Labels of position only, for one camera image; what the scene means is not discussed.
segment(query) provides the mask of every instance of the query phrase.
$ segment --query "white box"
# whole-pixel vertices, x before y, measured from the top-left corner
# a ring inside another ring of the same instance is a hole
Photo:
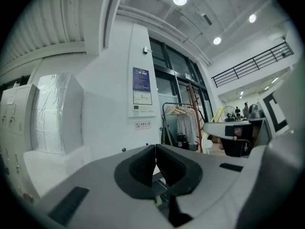
[[[39,79],[32,112],[34,150],[68,154],[82,146],[83,88],[71,73]]]

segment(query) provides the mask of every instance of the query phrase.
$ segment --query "window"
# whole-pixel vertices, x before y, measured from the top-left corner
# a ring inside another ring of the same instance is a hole
[[[164,43],[152,38],[150,43],[160,104],[165,102],[191,104],[190,93],[186,90],[191,83],[199,110],[206,121],[210,121],[213,116],[211,103],[197,64]]]
[[[154,41],[151,41],[151,49],[152,49],[153,63],[163,66],[163,67],[167,67],[167,64],[164,59],[162,45],[159,43],[156,43]]]
[[[173,84],[170,80],[156,77],[157,81],[157,90],[159,94],[173,95],[175,96],[175,91]]]
[[[191,66],[192,66],[193,72],[196,75],[197,82],[200,83],[201,85],[204,85],[204,81],[203,81],[202,75],[201,75],[201,73],[200,73],[200,71],[198,69],[198,66],[194,62],[192,62],[192,61],[191,61]]]
[[[192,100],[189,92],[186,90],[186,86],[179,84],[179,90],[183,104],[191,104]]]
[[[185,57],[183,57],[182,55],[176,53],[171,49],[168,49],[168,55],[170,57],[172,67],[174,68],[175,71],[182,74],[184,79],[185,79],[185,74],[187,74],[191,77],[192,80],[194,80],[194,76],[187,65]]]

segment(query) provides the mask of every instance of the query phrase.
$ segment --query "railing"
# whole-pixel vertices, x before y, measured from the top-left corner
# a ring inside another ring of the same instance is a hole
[[[272,63],[294,54],[289,45],[283,42],[265,52],[262,52],[251,59],[248,59],[220,74],[212,77],[216,87],[227,84],[231,81],[238,80],[239,78],[248,75],[254,71],[268,66]]]

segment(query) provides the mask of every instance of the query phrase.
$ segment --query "ceiling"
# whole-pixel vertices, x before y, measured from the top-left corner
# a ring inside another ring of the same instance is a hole
[[[251,84],[245,85],[245,86],[235,89],[233,91],[222,94],[220,96],[220,98],[224,97],[224,100],[226,100],[226,102],[229,102],[229,101],[239,99],[241,91],[244,92],[243,97],[252,95],[254,93],[263,92],[263,91],[265,91],[265,88],[267,86],[269,86],[269,88],[271,88],[272,86],[279,83],[280,80],[284,80],[286,78],[286,76],[289,75],[289,72],[290,72],[289,68],[284,69],[284,70],[274,73],[268,77],[262,78],[256,82],[253,82]],[[279,79],[276,82],[271,83],[276,77],[278,77]]]
[[[0,69],[33,51],[84,41],[81,1],[32,0],[7,38],[0,55]]]
[[[175,5],[173,0],[122,0],[121,3],[176,27],[210,60],[254,34],[289,19],[275,0],[187,0],[183,6]],[[248,19],[253,13],[257,19],[250,23]],[[214,38],[219,36],[222,42],[214,45]]]

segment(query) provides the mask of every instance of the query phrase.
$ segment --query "sign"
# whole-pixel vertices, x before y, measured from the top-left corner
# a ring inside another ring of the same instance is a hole
[[[9,95],[8,101],[7,101],[6,105],[11,105],[11,104],[13,104],[13,103],[14,103],[14,100],[15,100],[15,94]]]
[[[133,104],[152,105],[152,94],[133,91]]]
[[[194,82],[193,79],[191,78],[191,76],[189,74],[187,74],[187,73],[185,73],[185,78],[186,78],[186,80]]]
[[[135,67],[132,70],[133,104],[152,105],[148,70]]]
[[[140,129],[147,129],[147,128],[151,128],[151,122],[150,121],[139,121],[139,122],[135,122],[134,123],[134,128],[136,130],[140,130]]]
[[[132,73],[132,87],[134,91],[151,92],[151,85],[149,82],[149,72],[147,70],[133,68]]]
[[[133,105],[133,112],[153,112],[152,105]]]

